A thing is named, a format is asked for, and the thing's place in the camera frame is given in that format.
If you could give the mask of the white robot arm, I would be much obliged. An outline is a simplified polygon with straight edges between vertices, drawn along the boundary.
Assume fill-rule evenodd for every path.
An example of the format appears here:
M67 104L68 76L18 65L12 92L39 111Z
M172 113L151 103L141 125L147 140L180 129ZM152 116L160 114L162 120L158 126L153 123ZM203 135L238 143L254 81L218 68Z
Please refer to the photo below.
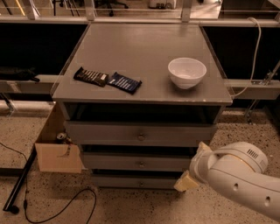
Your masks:
M280 221L280 178L266 175L267 166L266 155L251 143L236 142L216 150L199 143L174 188L184 192L207 184L223 197Z

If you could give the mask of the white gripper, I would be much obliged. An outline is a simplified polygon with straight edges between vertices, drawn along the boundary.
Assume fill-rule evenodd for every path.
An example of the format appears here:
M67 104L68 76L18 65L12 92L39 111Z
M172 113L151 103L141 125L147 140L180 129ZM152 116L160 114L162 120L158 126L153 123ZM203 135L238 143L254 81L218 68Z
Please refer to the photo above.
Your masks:
M218 157L211 148L207 144L200 142L197 153L191 160L189 171L185 171L180 176L174 188L179 192L185 192L186 190L198 187L200 184L197 181L207 184L208 171L217 161Z

